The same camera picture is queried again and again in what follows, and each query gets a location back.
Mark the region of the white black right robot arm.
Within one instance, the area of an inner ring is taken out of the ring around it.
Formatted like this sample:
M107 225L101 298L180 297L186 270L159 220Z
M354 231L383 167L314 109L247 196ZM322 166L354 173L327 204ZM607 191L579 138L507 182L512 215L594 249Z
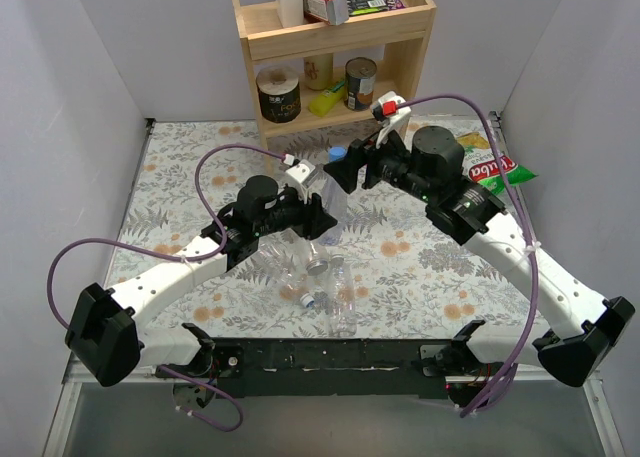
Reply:
M467 251L481 257L535 304L546 322L532 328L516 362L545 369L559 382L581 386L617 344L635 308L588 288L524 230L504 203L463 173L464 149L453 134L426 126L405 145L396 132L383 144L354 140L325 172L347 193L380 182L426 204L426 217ZM365 174L360 183L358 174Z

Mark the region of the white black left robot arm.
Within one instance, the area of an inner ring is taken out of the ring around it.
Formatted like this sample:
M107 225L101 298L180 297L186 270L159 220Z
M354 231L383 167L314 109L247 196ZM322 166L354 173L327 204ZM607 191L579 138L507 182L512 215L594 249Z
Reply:
M263 236L293 230L307 240L334 227L318 194L301 198L270 177L250 178L237 198L168 262L109 289L85 288L74 309L65 342L104 387L121 382L134 369L169 365L193 377L209 372L215 343L193 323L151 329L166 307L204 282L250 257Z

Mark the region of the clear bottle with blue cap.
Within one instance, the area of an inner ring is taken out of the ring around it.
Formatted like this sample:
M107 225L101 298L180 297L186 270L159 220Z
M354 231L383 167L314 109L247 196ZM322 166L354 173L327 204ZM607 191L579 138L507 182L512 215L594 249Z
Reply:
M347 194L332 177L327 176L321 197L325 211L334 217L337 223L319 238L319 242L324 246L336 246L341 240L347 216Z

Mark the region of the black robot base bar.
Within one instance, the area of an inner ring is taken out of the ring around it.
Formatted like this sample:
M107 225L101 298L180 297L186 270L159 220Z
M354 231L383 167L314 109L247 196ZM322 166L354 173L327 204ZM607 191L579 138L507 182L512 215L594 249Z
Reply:
M216 338L195 363L164 364L155 374L179 372L210 381L236 399L246 397L406 395L446 399L449 377L468 377L478 391L502 367L464 348L473 321L451 339Z

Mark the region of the blue bottle cap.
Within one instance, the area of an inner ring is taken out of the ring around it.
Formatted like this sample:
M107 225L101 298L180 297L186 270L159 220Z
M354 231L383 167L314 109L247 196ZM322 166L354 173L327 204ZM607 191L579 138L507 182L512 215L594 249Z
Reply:
M347 150L344 147L336 146L331 147L328 150L328 162L333 163L344 158L347 154Z

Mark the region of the clear bottle with white cap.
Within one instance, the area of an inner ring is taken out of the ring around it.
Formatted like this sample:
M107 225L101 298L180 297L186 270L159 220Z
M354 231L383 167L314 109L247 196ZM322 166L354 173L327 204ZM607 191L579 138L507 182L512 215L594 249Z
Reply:
M351 268L342 254L330 258L326 284L330 335L354 337L357 332L354 281Z

